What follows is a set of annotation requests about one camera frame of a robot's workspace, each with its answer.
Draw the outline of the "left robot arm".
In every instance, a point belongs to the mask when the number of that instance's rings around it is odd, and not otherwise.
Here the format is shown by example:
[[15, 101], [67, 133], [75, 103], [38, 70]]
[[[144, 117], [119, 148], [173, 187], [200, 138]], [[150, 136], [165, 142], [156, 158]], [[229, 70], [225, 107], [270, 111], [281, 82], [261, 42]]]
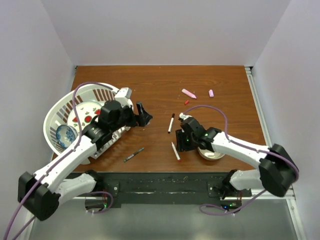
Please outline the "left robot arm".
[[135, 114], [128, 105], [116, 100], [107, 101], [76, 140], [54, 161], [34, 174], [23, 173], [18, 179], [17, 200], [37, 219], [48, 219], [64, 202], [86, 193], [99, 196], [104, 184], [90, 171], [74, 179], [67, 176], [86, 158], [108, 143], [113, 133], [123, 127], [145, 127], [153, 118], [141, 102]]

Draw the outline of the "white marker black tip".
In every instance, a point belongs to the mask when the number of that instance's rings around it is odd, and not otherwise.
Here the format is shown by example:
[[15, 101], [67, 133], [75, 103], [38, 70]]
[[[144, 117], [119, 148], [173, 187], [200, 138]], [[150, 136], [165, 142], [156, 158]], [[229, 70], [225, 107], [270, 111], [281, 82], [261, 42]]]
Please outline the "white marker black tip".
[[167, 130], [168, 134], [170, 134], [172, 131], [174, 120], [175, 120], [175, 113], [171, 115], [171, 119], [170, 119], [168, 130]]

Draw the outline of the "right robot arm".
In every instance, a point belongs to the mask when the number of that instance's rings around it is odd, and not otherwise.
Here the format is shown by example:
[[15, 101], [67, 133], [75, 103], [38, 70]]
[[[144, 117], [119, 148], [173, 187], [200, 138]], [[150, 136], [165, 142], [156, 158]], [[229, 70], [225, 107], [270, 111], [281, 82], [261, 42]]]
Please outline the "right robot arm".
[[210, 127], [205, 129], [194, 117], [180, 114], [176, 130], [178, 152], [196, 149], [228, 155], [253, 167], [252, 170], [231, 170], [218, 189], [233, 197], [239, 191], [264, 189], [276, 197], [284, 197], [299, 178], [299, 170], [287, 151], [279, 144], [257, 145]]

